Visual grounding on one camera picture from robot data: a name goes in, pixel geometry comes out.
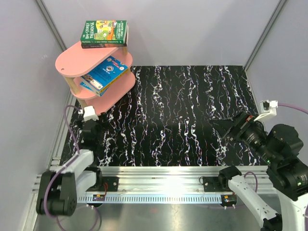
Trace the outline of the blue 26-storey treehouse book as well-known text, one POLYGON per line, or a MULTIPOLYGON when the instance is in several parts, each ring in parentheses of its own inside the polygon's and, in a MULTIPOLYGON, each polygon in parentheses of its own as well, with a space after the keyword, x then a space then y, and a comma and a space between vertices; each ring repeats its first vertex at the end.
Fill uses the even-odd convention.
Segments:
POLYGON ((80 82, 80 86, 82 86, 83 88, 86 88, 87 90, 90 90, 90 91, 93 92, 93 90, 89 86, 87 86, 83 81, 80 82))

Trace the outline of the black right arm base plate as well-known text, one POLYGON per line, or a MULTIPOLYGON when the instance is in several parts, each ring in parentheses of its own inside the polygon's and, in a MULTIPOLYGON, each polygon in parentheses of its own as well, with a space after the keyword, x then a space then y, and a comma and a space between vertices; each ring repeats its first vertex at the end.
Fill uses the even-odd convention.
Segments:
POLYGON ((204 192, 222 192, 223 188, 218 180, 218 177, 202 177, 204 192))

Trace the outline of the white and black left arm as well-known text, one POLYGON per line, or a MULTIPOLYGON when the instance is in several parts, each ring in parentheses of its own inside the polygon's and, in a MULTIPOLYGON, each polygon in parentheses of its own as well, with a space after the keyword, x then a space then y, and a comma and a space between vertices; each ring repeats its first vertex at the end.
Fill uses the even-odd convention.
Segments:
POLYGON ((99 191, 103 178, 98 169, 97 149, 103 122, 79 121, 83 142, 79 150, 63 166, 45 171, 40 178, 36 212, 51 218, 71 216, 77 206, 77 197, 86 190, 99 191))

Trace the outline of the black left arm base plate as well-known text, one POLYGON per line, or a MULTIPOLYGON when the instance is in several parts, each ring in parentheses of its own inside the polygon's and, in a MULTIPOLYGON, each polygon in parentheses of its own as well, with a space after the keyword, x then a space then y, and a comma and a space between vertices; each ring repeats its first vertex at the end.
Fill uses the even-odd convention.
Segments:
POLYGON ((107 192, 117 192, 119 185, 119 177, 116 176, 104 176, 102 179, 101 191, 107 190, 107 192))

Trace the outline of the blue back-cover book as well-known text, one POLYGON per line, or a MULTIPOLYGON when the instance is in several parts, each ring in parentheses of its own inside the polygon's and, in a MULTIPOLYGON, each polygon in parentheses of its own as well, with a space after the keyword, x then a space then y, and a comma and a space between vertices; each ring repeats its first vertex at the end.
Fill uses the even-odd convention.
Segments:
POLYGON ((113 56, 109 56, 94 69, 80 77, 93 93, 102 96, 118 78, 124 75, 128 67, 113 56))

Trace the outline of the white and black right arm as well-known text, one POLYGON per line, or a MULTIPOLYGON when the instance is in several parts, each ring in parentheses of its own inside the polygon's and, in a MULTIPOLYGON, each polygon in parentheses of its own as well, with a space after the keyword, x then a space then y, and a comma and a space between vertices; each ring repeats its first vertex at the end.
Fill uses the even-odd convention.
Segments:
POLYGON ((306 231, 308 166, 298 158, 304 144, 296 129, 277 124, 267 133, 262 123, 246 112, 209 123, 220 137, 244 142, 267 164, 266 173, 277 191, 281 212, 268 206, 235 166, 219 171, 220 189, 235 193, 254 215, 262 231, 306 231))

